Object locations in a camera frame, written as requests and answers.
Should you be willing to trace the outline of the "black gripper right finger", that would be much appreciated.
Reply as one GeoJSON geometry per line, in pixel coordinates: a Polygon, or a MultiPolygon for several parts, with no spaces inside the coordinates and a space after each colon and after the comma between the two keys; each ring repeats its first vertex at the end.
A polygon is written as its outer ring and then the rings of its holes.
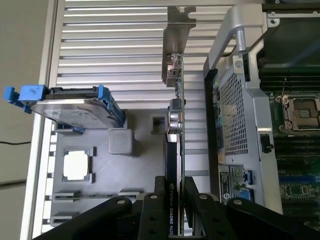
{"type": "Polygon", "coordinates": [[[259,204],[236,197],[226,205],[184,180],[189,227],[206,240],[318,240],[319,231],[259,204]]]}

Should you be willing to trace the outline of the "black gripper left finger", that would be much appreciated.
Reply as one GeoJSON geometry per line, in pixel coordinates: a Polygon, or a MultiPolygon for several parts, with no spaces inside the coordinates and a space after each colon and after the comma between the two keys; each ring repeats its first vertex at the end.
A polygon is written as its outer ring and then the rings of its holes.
{"type": "Polygon", "coordinates": [[[156,176],[154,192],[135,202],[113,197],[37,236],[38,240],[165,240],[165,177],[156,176]]]}

